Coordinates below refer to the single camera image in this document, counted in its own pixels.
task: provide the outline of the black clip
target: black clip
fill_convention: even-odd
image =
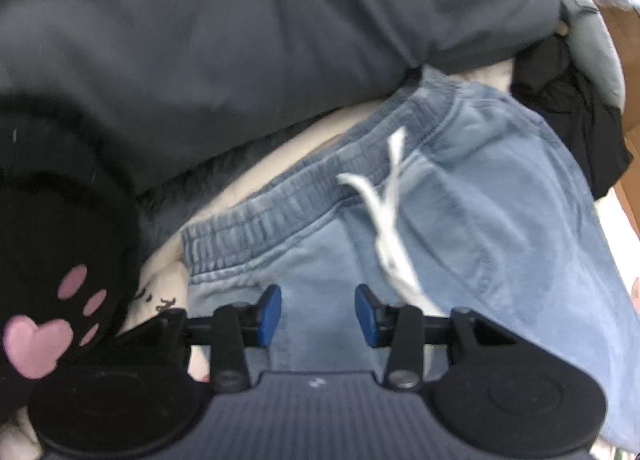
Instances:
[[[269,346],[281,312],[280,287],[271,285],[255,305],[226,305],[211,317],[187,321],[187,344],[211,349],[210,383],[215,393],[237,393],[251,387],[244,348]]]
[[[165,310],[142,325],[108,339],[76,364],[95,366],[165,366],[186,369],[191,347],[184,340],[187,314],[180,308]]]
[[[590,376],[468,308],[450,318],[355,296],[367,343],[391,346],[383,385],[417,392],[450,432],[485,451],[552,458],[594,442],[606,400]],[[447,345],[450,368],[424,383],[424,345]]]

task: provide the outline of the gray pillow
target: gray pillow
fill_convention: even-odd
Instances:
[[[141,191],[241,143],[553,31],[559,0],[0,0],[0,93],[82,111]]]
[[[625,109],[625,77],[609,30],[592,0],[562,0],[570,23],[566,43],[575,66],[608,106]]]

